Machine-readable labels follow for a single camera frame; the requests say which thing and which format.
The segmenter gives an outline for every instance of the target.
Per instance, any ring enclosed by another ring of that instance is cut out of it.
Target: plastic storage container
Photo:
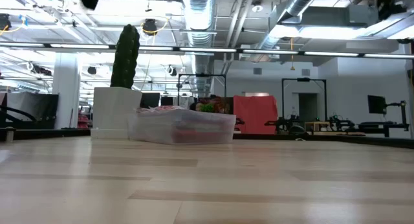
[[[190,110],[131,115],[129,138],[163,144],[220,144],[233,140],[235,115]]]

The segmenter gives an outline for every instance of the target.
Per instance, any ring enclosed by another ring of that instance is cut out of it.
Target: ceiling
[[[132,24],[138,29],[145,19],[156,19],[158,28],[164,27],[164,30],[158,32],[155,37],[147,36],[140,32],[141,45],[173,45],[185,46],[188,45],[187,35],[181,32],[180,29],[185,29],[184,12],[181,3],[173,1],[154,1],[154,0],[99,0],[98,6],[95,10],[86,10],[82,7],[80,0],[62,0],[63,2],[50,2],[50,0],[41,0],[44,3],[37,3],[41,5],[52,5],[53,8],[48,9],[48,13],[42,10],[36,10],[26,3],[16,0],[0,0],[0,13],[10,14],[12,22],[12,29],[21,26],[21,16],[27,19],[27,25],[15,32],[5,32],[0,36],[0,41],[22,41],[22,42],[42,42],[42,43],[84,43],[84,44],[116,44],[122,28],[126,24]],[[259,43],[266,32],[268,31],[268,17],[274,6],[286,0],[261,0],[263,10],[260,12],[253,12],[251,6],[248,6],[246,20],[244,22],[244,31],[240,33],[237,40],[236,47],[241,45],[253,45]],[[311,6],[326,6],[335,8],[344,8],[350,2],[364,3],[364,0],[315,0]],[[215,7],[215,31],[213,46],[223,47],[232,21],[232,6],[236,0],[216,0]],[[59,23],[55,23],[55,18],[59,19]],[[278,46],[281,49],[291,49],[290,41],[279,41]],[[307,39],[294,38],[293,49],[306,50],[337,50],[349,51],[356,50],[352,48],[353,41],[344,40],[327,40],[327,39]],[[398,47],[395,41],[379,40],[367,41],[365,51],[372,52],[392,52]],[[54,70],[54,53],[45,51],[25,51],[25,50],[0,50],[0,70],[4,77],[14,78],[47,78],[40,74],[33,74],[27,68],[28,62],[35,63],[52,72]],[[111,66],[114,60],[114,54],[111,53],[96,53],[96,52],[81,52],[80,56],[84,62],[81,95],[83,98],[89,98],[91,91],[96,86],[108,86],[108,82],[93,82],[93,80],[110,79]],[[309,66],[317,66],[329,58],[314,58],[310,56],[298,56],[295,61],[309,62]],[[280,58],[281,63],[289,62],[290,56]],[[140,54],[138,57],[138,67],[136,69],[136,79],[150,79],[157,81],[174,81],[166,74],[165,68],[168,66],[177,68],[179,73],[191,73],[191,56],[188,55],[150,55]],[[98,69],[96,75],[90,75],[87,72],[89,66],[95,66]],[[236,67],[251,67],[251,62],[239,62]],[[235,66],[231,68],[231,74],[236,76],[234,71]],[[278,73],[272,73],[267,77],[280,77]],[[37,87],[41,92],[50,92],[52,82],[50,81],[20,81],[19,84],[27,85],[28,87]],[[3,83],[3,90],[5,87],[16,86],[13,83]],[[150,89],[148,84],[135,84],[137,88]],[[153,89],[169,90],[174,93],[175,86],[173,84],[158,84],[153,86]]]

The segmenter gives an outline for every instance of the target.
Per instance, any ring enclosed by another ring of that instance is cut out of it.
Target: cactus
[[[116,44],[115,61],[112,70],[111,87],[130,89],[134,84],[136,59],[140,47],[140,35],[130,24],[124,29]]]

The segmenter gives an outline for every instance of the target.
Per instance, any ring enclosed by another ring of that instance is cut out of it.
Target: desk
[[[316,121],[316,122],[305,122],[305,129],[306,126],[313,125],[313,131],[321,131],[321,125],[326,125],[326,128],[329,126],[329,122],[326,121]]]

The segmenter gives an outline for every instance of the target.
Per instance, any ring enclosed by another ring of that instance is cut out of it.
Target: exposed ductwork
[[[279,38],[275,37],[278,33],[278,29],[276,28],[277,25],[286,19],[302,15],[313,1],[314,0],[288,0],[284,3],[285,9],[276,13],[277,18],[274,28],[265,36],[263,41],[257,46],[257,49],[273,49],[279,41]]]
[[[213,11],[215,0],[182,0],[185,5],[184,17],[186,28],[189,30],[212,30]],[[211,47],[213,35],[205,32],[189,32],[188,41],[191,47]],[[213,74],[213,61],[210,56],[192,55],[193,73]],[[208,91],[207,84],[211,79],[195,80],[195,87],[198,91]],[[207,96],[208,93],[199,93],[199,96]]]

